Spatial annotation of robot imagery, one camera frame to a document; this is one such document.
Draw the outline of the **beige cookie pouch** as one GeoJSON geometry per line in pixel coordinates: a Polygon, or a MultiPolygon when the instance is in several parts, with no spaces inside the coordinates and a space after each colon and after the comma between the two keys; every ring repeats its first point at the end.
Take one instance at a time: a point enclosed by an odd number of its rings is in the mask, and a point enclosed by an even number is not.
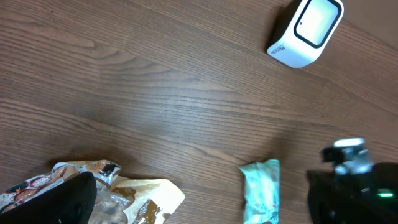
{"type": "Polygon", "coordinates": [[[184,201],[184,193],[167,179],[129,179],[107,161],[58,162],[53,169],[1,194],[1,214],[84,172],[96,180],[97,195],[88,223],[164,224],[184,201]]]}

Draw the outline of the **teal snack packet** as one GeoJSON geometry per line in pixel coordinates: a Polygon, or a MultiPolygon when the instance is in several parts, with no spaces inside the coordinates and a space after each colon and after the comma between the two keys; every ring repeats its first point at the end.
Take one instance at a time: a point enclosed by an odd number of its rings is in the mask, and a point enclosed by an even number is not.
{"type": "Polygon", "coordinates": [[[241,166],[244,175],[244,224],[278,224],[280,162],[269,159],[241,166]]]}

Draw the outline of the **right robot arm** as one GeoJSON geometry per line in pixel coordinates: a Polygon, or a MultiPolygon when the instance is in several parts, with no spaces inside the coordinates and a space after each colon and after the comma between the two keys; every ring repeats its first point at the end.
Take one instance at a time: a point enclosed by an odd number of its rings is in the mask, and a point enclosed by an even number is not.
{"type": "Polygon", "coordinates": [[[397,224],[397,164],[374,164],[365,174],[338,179],[343,198],[335,209],[340,223],[397,224]]]}

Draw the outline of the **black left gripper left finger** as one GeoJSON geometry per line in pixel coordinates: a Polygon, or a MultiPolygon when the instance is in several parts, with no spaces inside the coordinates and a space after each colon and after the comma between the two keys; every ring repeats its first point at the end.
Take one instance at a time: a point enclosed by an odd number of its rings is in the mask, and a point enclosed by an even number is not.
{"type": "Polygon", "coordinates": [[[96,180],[84,172],[1,214],[1,224],[87,224],[97,195],[96,180]]]}

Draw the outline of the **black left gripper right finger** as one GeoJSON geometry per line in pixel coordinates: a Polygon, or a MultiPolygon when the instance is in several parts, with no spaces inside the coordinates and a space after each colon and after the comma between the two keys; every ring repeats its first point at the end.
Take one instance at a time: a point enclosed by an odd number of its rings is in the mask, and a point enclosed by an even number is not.
{"type": "Polygon", "coordinates": [[[334,172],[307,172],[309,183],[308,208],[314,223],[358,222],[354,193],[357,187],[352,174],[338,175],[334,172]]]}

